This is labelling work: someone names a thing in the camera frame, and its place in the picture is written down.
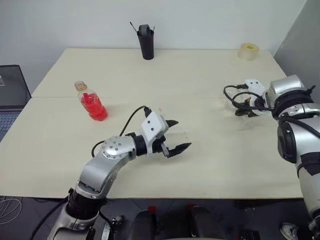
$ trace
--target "bottle cap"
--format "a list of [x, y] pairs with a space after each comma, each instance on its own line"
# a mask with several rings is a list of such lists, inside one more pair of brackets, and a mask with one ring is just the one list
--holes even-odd
[[74, 83], [74, 86], [75, 86], [75, 89], [79, 92], [87, 89], [88, 87], [83, 81], [76, 81]]

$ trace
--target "laptop keyboard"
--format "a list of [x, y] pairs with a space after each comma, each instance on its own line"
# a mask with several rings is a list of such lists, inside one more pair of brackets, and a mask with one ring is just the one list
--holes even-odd
[[0, 114], [0, 131], [9, 130], [18, 116], [18, 113]]

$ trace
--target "tape roll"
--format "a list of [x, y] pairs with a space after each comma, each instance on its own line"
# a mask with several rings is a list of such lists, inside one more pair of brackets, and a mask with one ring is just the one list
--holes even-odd
[[259, 52], [260, 48], [252, 43], [243, 43], [238, 51], [238, 57], [245, 61], [254, 60]]

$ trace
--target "gray floor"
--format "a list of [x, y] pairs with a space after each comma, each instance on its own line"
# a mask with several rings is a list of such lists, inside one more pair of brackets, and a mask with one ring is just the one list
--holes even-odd
[[[35, 199], [24, 197], [20, 215], [10, 223], [0, 224], [0, 239], [29, 239], [33, 228], [56, 203], [54, 201], [38, 202]], [[116, 240], [126, 239], [131, 222], [141, 210], [147, 209], [148, 206], [157, 207], [160, 233], [156, 240], [188, 237], [186, 222], [188, 204], [205, 207], [215, 215], [228, 240], [235, 240], [238, 230], [242, 228], [259, 231], [262, 240], [284, 240], [279, 232], [280, 223], [291, 222], [305, 225], [309, 220], [304, 202], [300, 199], [243, 210], [235, 207], [235, 203], [234, 200], [222, 199], [113, 199], [101, 210], [109, 218], [124, 216], [125, 221], [121, 231], [115, 235]], [[59, 212], [59, 210], [55, 212], [45, 222], [34, 238], [35, 240], [46, 239]], [[97, 230], [95, 239], [97, 240], [101, 239], [103, 225], [104, 222], [101, 219], [95, 225]]]

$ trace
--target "red liquid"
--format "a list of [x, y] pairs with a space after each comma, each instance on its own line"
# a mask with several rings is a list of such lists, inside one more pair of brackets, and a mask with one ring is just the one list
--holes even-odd
[[103, 121], [108, 116], [106, 108], [101, 104], [99, 97], [95, 93], [82, 97], [81, 104], [94, 120]]

